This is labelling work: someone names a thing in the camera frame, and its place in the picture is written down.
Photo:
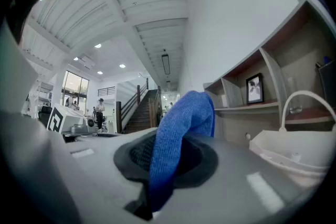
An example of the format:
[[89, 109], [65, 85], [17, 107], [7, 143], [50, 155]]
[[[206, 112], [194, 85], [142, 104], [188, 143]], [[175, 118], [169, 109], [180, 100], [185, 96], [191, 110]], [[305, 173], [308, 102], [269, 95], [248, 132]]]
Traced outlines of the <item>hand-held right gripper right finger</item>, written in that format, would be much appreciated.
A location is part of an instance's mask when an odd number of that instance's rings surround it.
[[215, 173], [195, 188], [176, 189], [154, 223], [286, 223], [311, 198], [248, 148], [194, 135], [217, 154]]

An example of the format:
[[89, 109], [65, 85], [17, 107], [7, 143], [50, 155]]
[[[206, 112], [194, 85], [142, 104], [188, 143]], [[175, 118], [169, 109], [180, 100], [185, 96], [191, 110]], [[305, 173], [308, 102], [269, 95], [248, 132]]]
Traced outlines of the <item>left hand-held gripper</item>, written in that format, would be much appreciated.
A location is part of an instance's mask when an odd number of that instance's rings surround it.
[[117, 134], [98, 131], [98, 124], [92, 117], [69, 107], [55, 104], [46, 129], [61, 135], [65, 142], [78, 142], [90, 138], [112, 138]]

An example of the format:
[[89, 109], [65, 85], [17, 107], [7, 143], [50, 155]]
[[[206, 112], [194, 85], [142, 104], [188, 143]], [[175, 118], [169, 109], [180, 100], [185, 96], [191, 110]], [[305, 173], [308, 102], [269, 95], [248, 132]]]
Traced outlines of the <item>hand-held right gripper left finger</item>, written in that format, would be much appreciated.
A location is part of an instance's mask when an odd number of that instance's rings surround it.
[[114, 163], [123, 145], [155, 133], [66, 143], [19, 113], [4, 114], [5, 223], [144, 223], [152, 219], [148, 186]]

